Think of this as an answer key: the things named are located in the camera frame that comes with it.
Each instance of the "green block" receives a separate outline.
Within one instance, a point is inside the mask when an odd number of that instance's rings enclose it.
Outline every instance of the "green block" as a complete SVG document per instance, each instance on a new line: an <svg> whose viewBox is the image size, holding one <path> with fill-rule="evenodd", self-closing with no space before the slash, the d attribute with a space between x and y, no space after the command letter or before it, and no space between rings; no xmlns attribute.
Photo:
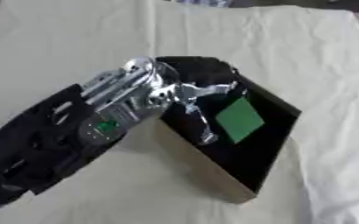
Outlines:
<svg viewBox="0 0 359 224"><path fill-rule="evenodd" d="M260 115L243 97L221 111L215 119L235 144L264 124Z"/></svg>

